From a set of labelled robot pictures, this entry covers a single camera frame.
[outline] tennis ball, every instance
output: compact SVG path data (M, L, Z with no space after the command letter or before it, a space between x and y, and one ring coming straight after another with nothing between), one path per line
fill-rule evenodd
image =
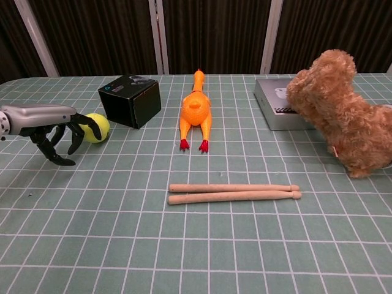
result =
M108 134L110 131L110 124L109 124L108 119L98 113L89 113L86 116L89 118L92 118L98 124L102 138L101 138L101 140L98 140L94 136L94 133L92 132L92 129L89 126L80 125L80 127L85 132L84 141L87 141L90 143L100 143L100 142L104 141L108 137Z

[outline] black cardboard box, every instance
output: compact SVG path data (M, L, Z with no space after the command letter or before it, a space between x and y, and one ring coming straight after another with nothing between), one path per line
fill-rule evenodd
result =
M140 129L161 110L159 84L123 75L98 89L108 120Z

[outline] black robot finger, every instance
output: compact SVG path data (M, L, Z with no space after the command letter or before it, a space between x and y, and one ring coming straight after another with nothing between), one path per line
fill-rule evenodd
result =
M67 124L69 129L72 131L72 144L69 146L68 155L73 154L83 142L83 138L85 137L84 130L76 123L69 122Z
M53 145L50 143L48 138L45 136L45 134L41 133L33 133L30 135L31 141L37 145L37 147L40 149L42 154L51 162L53 162L56 165L61 165L61 166L71 166L75 165L75 162L62 158L60 155L56 153L55 148Z
M50 140L50 143L53 147L55 147L57 145L57 143L60 142L62 136L64 136L65 131L66 131L65 124L60 124L56 127L56 132L53 135L52 139Z
M95 120L93 120L92 118L89 118L88 116L85 115L81 115L79 113L76 113L74 115L71 116L71 122L75 123L75 124L83 124L83 125L87 125L91 128L94 136L98 139L101 140L102 139L102 135L100 133L100 129L98 124L95 122Z

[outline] plush toy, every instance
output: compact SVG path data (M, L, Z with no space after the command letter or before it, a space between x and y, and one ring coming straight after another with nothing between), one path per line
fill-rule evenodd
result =
M322 133L349 176L363 178L392 163L392 108L355 93L355 75L348 53L327 50L288 84L287 100Z

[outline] robotic hand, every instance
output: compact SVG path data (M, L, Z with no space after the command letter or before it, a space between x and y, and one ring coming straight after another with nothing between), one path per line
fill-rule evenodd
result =
M102 138L99 126L92 118L77 113L73 107L58 104L4 105L0 107L0 123L2 141L6 139L3 135L30 137L45 157L57 165L75 165L74 161L57 155L55 150L66 126L72 131L72 144L68 155L78 149L85 136L79 124L88 125L98 140ZM49 141L46 135L54 127L56 132Z

